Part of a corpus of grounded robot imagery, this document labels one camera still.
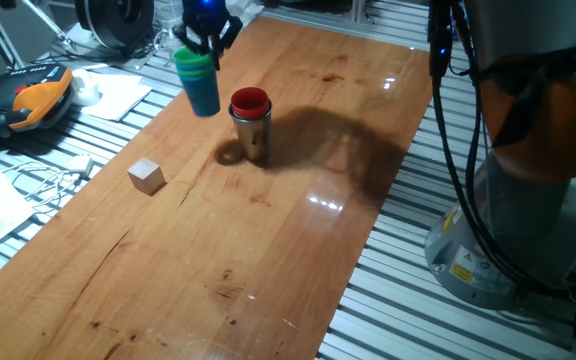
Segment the wooden block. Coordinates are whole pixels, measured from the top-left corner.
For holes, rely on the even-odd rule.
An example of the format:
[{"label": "wooden block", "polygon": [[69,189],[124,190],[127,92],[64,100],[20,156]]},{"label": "wooden block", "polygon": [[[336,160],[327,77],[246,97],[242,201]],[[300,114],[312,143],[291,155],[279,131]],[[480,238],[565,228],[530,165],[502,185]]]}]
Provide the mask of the wooden block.
[{"label": "wooden block", "polygon": [[152,195],[166,184],[164,173],[159,165],[148,158],[143,158],[128,169],[132,184],[144,194]]}]

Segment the green cup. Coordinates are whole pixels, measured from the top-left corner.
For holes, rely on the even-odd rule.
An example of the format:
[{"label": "green cup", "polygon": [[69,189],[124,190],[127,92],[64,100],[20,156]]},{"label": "green cup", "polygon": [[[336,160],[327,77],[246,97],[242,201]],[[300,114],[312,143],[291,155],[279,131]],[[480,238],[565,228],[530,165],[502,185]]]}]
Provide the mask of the green cup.
[{"label": "green cup", "polygon": [[172,55],[178,71],[201,71],[214,69],[212,56],[210,54],[195,54],[188,47],[184,46],[175,51]]}]

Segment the wooden tabletop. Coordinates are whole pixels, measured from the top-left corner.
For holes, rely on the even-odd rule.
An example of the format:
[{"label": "wooden tabletop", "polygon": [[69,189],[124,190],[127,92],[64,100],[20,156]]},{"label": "wooden tabletop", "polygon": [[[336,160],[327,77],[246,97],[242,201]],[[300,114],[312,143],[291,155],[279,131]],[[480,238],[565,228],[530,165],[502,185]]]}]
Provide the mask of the wooden tabletop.
[{"label": "wooden tabletop", "polygon": [[[423,51],[255,20],[222,109],[274,104],[271,157],[180,94],[0,271],[0,359],[313,358],[430,101]],[[126,170],[167,181],[150,197]]]}]

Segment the metal cup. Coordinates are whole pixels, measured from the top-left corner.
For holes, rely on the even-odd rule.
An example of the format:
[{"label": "metal cup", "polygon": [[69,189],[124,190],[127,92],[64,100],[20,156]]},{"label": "metal cup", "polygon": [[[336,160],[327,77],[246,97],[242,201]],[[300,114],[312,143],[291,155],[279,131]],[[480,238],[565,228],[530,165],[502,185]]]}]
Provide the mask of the metal cup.
[{"label": "metal cup", "polygon": [[266,115],[255,120],[246,120],[237,116],[232,111],[232,105],[228,112],[235,123],[237,136],[244,155],[250,161],[262,160],[268,157],[270,150],[270,116],[272,114],[272,101]]}]

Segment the blue cup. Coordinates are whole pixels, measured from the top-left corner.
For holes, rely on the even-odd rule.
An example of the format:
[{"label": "blue cup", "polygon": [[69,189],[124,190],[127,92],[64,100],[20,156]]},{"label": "blue cup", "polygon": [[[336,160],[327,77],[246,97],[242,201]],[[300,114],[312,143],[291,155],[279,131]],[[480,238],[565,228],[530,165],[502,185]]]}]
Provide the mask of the blue cup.
[{"label": "blue cup", "polygon": [[184,74],[183,72],[177,74],[195,115],[209,117],[219,113],[221,105],[219,104],[219,89],[217,88],[217,72],[214,69],[199,74]]}]

